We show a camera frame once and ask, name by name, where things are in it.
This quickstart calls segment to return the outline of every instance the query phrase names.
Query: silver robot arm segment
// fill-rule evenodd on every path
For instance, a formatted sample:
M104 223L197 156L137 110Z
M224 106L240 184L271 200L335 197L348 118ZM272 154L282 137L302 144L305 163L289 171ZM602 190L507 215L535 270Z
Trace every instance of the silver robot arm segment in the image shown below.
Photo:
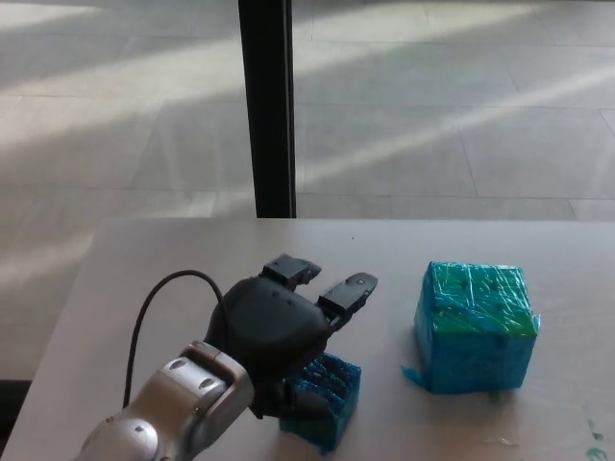
M252 403L246 371L199 341L145 383L87 437L75 461L191 461Z

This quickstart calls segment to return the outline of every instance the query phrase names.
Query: blue cube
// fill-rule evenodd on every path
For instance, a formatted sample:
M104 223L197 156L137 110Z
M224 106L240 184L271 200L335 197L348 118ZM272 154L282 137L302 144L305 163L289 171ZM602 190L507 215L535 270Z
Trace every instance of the blue cube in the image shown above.
M540 319L520 268L432 262L414 325L424 387L461 394L520 387Z
M357 407L360 377L361 369L357 365L323 353L290 382L297 389L325 397L331 406L331 415L317 421L280 418L280 429L314 444L321 454L335 450Z

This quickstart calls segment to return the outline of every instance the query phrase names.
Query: robotic arm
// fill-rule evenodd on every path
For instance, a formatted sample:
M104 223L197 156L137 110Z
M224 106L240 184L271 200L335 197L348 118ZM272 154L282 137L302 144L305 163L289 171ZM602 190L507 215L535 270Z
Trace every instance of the robotic arm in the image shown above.
M323 397L284 380L325 350L378 281L355 274L313 304L294 290L319 273L281 255L238 282L224 296L226 310L213 310L205 342L155 372L128 407L91 432L75 461L191 461L247 407L259 419L327 415Z

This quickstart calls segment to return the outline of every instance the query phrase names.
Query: plastic wrap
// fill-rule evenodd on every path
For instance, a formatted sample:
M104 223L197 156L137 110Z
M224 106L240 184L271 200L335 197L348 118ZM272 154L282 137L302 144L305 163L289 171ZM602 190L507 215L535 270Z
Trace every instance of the plastic wrap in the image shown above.
M307 365L291 384L315 392L329 402L332 414L318 421L280 418L280 429L299 435L327 454L337 448L358 401L361 369L333 355L323 353Z
M406 376L458 394L520 387L540 319L520 268L432 262L414 324L423 373Z

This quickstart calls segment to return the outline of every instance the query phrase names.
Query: table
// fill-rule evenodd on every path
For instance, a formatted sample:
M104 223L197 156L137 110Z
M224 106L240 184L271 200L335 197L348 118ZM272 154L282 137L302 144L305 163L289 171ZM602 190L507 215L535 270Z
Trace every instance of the table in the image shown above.
M228 290L282 252L323 272L300 292L315 299L354 272L380 284L329 352L363 368L361 397L335 460L607 461L615 456L615 226L207 219L109 222L99 232L62 312L3 457L66 461L119 410L130 334L152 286L185 268ZM411 335L430 260L526 269L543 327L524 387L512 394L432 396L400 370L417 363ZM145 318L134 391L202 338L214 297L198 279L160 292ZM315 460L273 419L245 412L198 459Z

